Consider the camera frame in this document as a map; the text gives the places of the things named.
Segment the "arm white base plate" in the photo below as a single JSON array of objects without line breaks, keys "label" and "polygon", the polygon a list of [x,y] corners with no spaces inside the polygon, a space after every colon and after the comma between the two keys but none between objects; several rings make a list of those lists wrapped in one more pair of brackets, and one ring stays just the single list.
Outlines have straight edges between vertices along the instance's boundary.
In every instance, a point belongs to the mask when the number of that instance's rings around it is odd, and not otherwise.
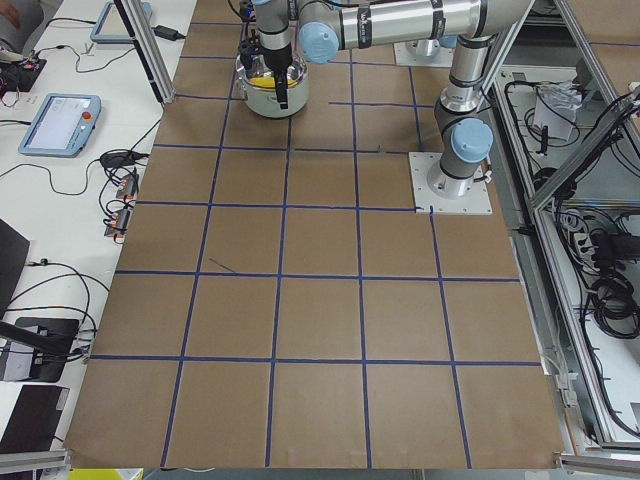
[{"label": "arm white base plate", "polygon": [[395,63],[400,66],[450,68],[455,48],[439,40],[413,40],[394,44]]},{"label": "arm white base plate", "polygon": [[467,179],[453,179],[441,169],[441,154],[410,152],[408,155],[414,198],[419,214],[488,216],[493,213],[488,187],[478,166]]}]

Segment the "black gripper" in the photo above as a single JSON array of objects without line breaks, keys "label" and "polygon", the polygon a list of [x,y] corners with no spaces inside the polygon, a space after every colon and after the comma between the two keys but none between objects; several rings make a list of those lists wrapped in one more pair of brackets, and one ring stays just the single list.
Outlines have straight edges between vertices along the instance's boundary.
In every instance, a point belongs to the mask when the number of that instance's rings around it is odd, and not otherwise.
[{"label": "black gripper", "polygon": [[293,63],[291,44],[288,43],[284,47],[276,50],[265,49],[263,56],[265,64],[273,72],[276,79],[275,92],[278,105],[281,110],[286,110],[289,108],[287,73]]}]

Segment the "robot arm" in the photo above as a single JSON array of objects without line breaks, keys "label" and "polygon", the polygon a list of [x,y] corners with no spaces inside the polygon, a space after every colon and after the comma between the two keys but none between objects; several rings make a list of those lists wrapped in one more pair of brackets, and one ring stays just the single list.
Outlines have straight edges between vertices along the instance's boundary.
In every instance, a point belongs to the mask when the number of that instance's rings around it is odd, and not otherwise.
[{"label": "robot arm", "polygon": [[419,59],[452,52],[449,83],[435,104],[444,151],[427,174],[430,190],[458,199],[474,184],[493,133],[477,117],[485,67],[495,37],[524,20],[528,1],[252,1],[245,22],[256,31],[240,42],[239,60],[251,69],[262,60],[273,78],[275,101],[285,110],[291,89],[287,74],[293,49],[305,60],[325,64],[342,50],[402,44]]}]

